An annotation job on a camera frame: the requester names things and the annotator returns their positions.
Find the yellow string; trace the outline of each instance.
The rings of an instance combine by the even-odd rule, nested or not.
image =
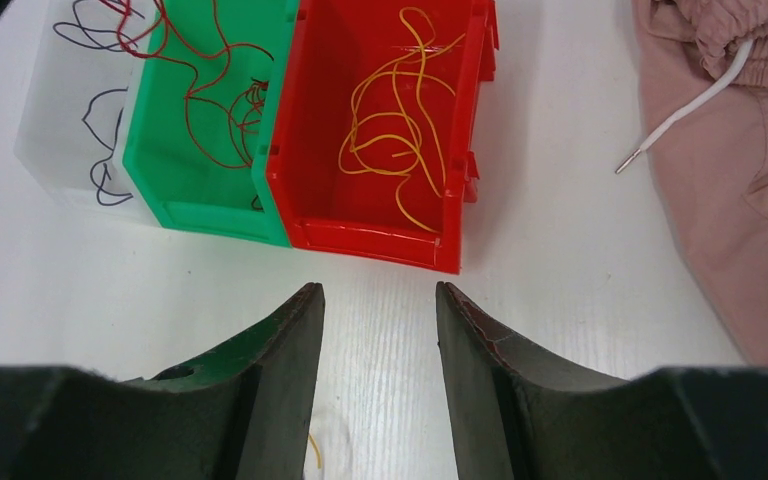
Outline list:
[[[423,42],[422,37],[419,35],[417,30],[413,27],[413,25],[405,18],[406,12],[416,12],[422,18],[428,23],[428,26],[431,28],[432,36],[431,38]],[[431,115],[428,114],[428,111],[425,109],[425,105],[422,103],[422,82],[424,80],[431,80],[433,82],[436,82],[440,85],[442,85],[446,90],[452,94],[452,96],[455,95],[455,90],[449,86],[446,82],[441,80],[440,78],[437,78],[433,75],[428,75],[426,73],[426,66],[429,60],[439,57],[440,55],[443,55],[450,50],[452,50],[458,43],[460,43],[461,40],[464,39],[465,35],[461,35],[458,37],[454,42],[447,45],[446,47],[431,53],[430,55],[426,51],[428,47],[431,46],[431,44],[434,43],[434,41],[437,38],[437,32],[434,29],[434,25],[431,23],[431,18],[421,9],[416,7],[405,7],[399,11],[399,19],[401,20],[402,24],[405,26],[405,28],[408,29],[408,31],[411,33],[411,35],[414,37],[414,39],[417,42],[417,47],[415,49],[412,49],[407,54],[396,58],[394,60],[390,60],[389,62],[385,63],[381,67],[379,67],[375,72],[372,73],[369,77],[367,77],[364,81],[362,81],[358,86],[354,89],[352,92],[352,99],[351,99],[351,107],[352,107],[352,128],[349,131],[348,135],[346,135],[345,140],[343,141],[342,146],[340,147],[340,153],[338,158],[338,165],[340,167],[340,171],[347,175],[360,175],[363,173],[375,173],[378,175],[386,175],[386,176],[395,176],[395,177],[404,177],[404,180],[402,180],[401,183],[399,183],[399,186],[396,187],[396,206],[398,206],[399,210],[402,212],[402,214],[407,218],[411,223],[414,225],[422,228],[423,230],[432,232],[432,233],[439,233],[433,228],[425,225],[424,223],[417,220],[415,217],[413,217],[408,211],[405,209],[404,205],[402,205],[401,200],[401,191],[402,187],[411,179],[412,172],[416,169],[417,166],[421,166],[423,169],[423,172],[425,173],[425,178],[428,180],[429,185],[431,186],[431,189],[434,191],[434,194],[438,198],[443,198],[443,191],[446,188],[446,161],[443,158],[443,149],[440,145],[440,138],[437,134],[437,127],[434,124],[434,121],[431,119]],[[415,55],[419,54],[419,59],[411,59]],[[405,64],[419,64],[419,72],[403,72],[399,70],[399,67],[401,65]],[[385,70],[389,67],[392,67],[392,69],[389,72],[386,72]],[[423,116],[425,117],[425,120],[428,122],[428,125],[431,129],[432,136],[434,137],[434,144],[437,150],[437,155],[440,158],[440,167],[442,169],[442,180],[443,185],[441,188],[438,189],[436,183],[434,182],[433,177],[431,176],[431,172],[428,168],[428,164],[425,161],[425,157],[421,153],[422,149],[422,132],[420,131],[419,124],[416,120],[413,119],[410,115],[408,115],[404,103],[402,102],[401,95],[399,94],[398,86],[396,84],[396,79],[398,76],[411,76],[411,77],[417,77],[416,80],[416,102],[419,106],[420,111],[422,112]],[[369,115],[362,120],[358,120],[358,111],[360,110],[360,105],[362,103],[364,95],[366,95],[366,91],[369,89],[369,86],[372,85],[376,80],[383,77],[391,77],[391,86],[393,88],[393,94],[396,97],[396,103],[399,107],[398,112],[381,112],[381,113],[375,113],[372,115]],[[379,135],[372,140],[369,140],[361,145],[357,145],[357,137],[358,137],[358,131],[360,127],[362,127],[364,124],[369,122],[370,120],[374,120],[376,118],[382,118],[382,117],[400,117],[405,120],[405,124],[407,125],[408,131],[410,132],[411,140],[408,140],[407,138],[396,135],[396,134],[384,134]],[[364,160],[361,158],[360,152],[364,150],[365,148],[370,147],[371,145],[374,145],[375,143],[378,143],[383,140],[395,140],[399,141],[405,144],[405,146],[408,148],[407,151],[396,153],[392,155],[392,158],[398,158],[398,157],[404,157],[407,155],[416,155],[416,160],[414,163],[405,169],[402,170],[387,170],[383,168],[373,168],[369,166]],[[343,152],[346,149],[346,146],[349,145],[349,151],[355,156],[358,163],[363,167],[360,170],[348,170],[343,166]]]
[[[313,453],[316,454],[316,468],[322,470],[322,454],[319,453],[319,447],[316,445],[316,440],[313,439],[313,435],[307,434],[307,439],[313,447]]]

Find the red string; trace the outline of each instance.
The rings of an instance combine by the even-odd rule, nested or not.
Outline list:
[[[128,39],[128,37],[126,37],[123,33],[125,30],[125,26],[127,25],[128,18],[134,12],[133,8],[131,7],[131,0],[120,0],[121,4],[112,3],[111,0],[100,0],[100,1],[106,7],[122,15],[122,19],[120,20],[119,26],[116,29],[116,39],[118,40],[119,45],[122,47],[122,50],[128,52],[130,55],[136,58],[140,58],[144,60],[148,60],[148,59],[164,60],[167,62],[171,62],[177,65],[187,67],[193,71],[193,81],[190,83],[190,86],[187,88],[187,92],[184,95],[184,118],[187,124],[187,132],[189,133],[190,137],[193,140],[193,143],[199,149],[199,151],[201,151],[201,153],[204,154],[204,156],[206,156],[207,158],[209,158],[213,163],[223,168],[241,169],[241,168],[251,167],[253,157],[249,152],[248,147],[246,146],[245,136],[247,134],[257,133],[257,130],[253,130],[250,127],[258,125],[260,123],[260,117],[258,116],[256,120],[251,120],[251,121],[249,121],[249,118],[254,113],[257,113],[258,115],[263,114],[263,107],[266,101],[264,92],[267,91],[269,87],[269,82],[252,78],[252,85],[247,90],[242,92],[234,100],[230,108],[225,108],[224,106],[222,106],[221,104],[219,104],[214,100],[210,100],[204,97],[199,97],[196,95],[207,90],[208,88],[214,85],[217,85],[219,82],[222,81],[223,78],[225,78],[225,76],[228,74],[228,71],[231,68],[231,57],[232,57],[232,51],[234,49],[252,48],[262,52],[263,54],[268,56],[270,60],[274,60],[274,57],[272,56],[272,54],[270,54],[263,47],[260,47],[259,45],[255,45],[252,43],[246,43],[246,42],[239,42],[239,43],[233,43],[233,44],[228,43],[228,39],[225,37],[225,33],[222,31],[222,27],[219,22],[219,7],[217,5],[218,0],[212,0],[213,1],[213,22],[216,25],[216,30],[219,33],[219,38],[222,41],[222,49],[214,54],[203,53],[199,51],[197,48],[190,45],[190,43],[187,42],[186,39],[184,39],[183,35],[181,35],[181,33],[178,31],[178,29],[169,19],[169,14],[166,11],[165,0],[153,0],[154,5],[155,7],[157,7],[157,11],[158,11],[157,20],[155,20],[155,22],[146,31],[134,37],[133,39]],[[137,42],[149,36],[161,25],[163,25],[165,28],[163,29],[163,41],[160,47],[157,49],[157,51],[152,53],[140,53],[139,51],[137,51],[136,49]],[[166,48],[166,45],[169,43],[169,32],[172,32],[175,35],[175,37],[189,51],[191,51],[193,54],[197,55],[202,59],[215,60],[224,55],[227,55],[227,58],[225,61],[225,67],[223,68],[222,72],[213,81],[196,88],[196,85],[198,84],[198,81],[199,81],[198,68],[196,68],[195,65],[189,62],[167,57],[162,54],[163,50]],[[238,123],[234,119],[234,110],[237,107],[237,104],[243,99],[249,103],[251,108],[245,114],[245,116],[243,116],[243,120]],[[229,135],[231,136],[231,142],[234,145],[234,149],[237,151],[237,154],[240,156],[240,158],[243,161],[242,165],[228,165],[223,162],[220,162],[219,160],[214,158],[210,153],[208,153],[207,150],[201,145],[201,143],[196,138],[196,135],[193,132],[193,128],[190,123],[190,102],[191,101],[203,102],[208,105],[213,105],[216,108],[219,108],[223,112],[225,112],[225,115],[228,117],[228,132],[229,132]],[[236,140],[237,134],[235,133],[235,129],[239,131],[238,133],[239,133],[240,143],[242,144],[242,150],[237,145],[237,140]]]

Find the green bin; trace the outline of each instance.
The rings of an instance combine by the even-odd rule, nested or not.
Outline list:
[[[170,21],[194,48],[209,54],[222,50],[214,23],[214,2],[166,0],[165,4]],[[228,165],[244,163],[238,153],[244,141],[251,155],[251,168],[227,169],[200,151],[188,131],[185,115],[184,96],[194,72],[162,59],[145,63],[123,164],[166,228],[290,246],[265,172],[298,0],[216,0],[216,5],[229,44],[259,45],[274,60],[253,48],[236,48],[223,80],[198,96],[227,108],[257,79],[268,81],[266,101],[256,132],[234,132],[236,147],[227,114],[207,102],[190,101],[190,128],[213,158]],[[164,28],[152,34],[149,52],[162,46]],[[171,32],[168,38],[162,54],[196,66],[197,86],[213,81],[225,68],[225,56],[200,58]],[[234,119],[241,122],[249,108],[249,103],[241,101],[234,109]]]

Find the clothing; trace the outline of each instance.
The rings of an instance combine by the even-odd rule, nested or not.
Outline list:
[[[747,358],[768,365],[768,0],[632,3],[647,131],[754,41],[733,86],[649,151],[688,265]]]

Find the white table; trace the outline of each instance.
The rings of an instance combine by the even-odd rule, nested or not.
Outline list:
[[[453,479],[438,280],[613,375],[741,362],[676,251],[646,159],[612,173],[642,136],[629,0],[586,12],[580,0],[499,0],[502,51],[482,90],[481,196],[465,209],[460,277],[55,205],[12,153],[41,3],[15,0],[0,22],[0,364],[152,376],[318,281],[328,303],[314,411],[351,432],[351,478]]]

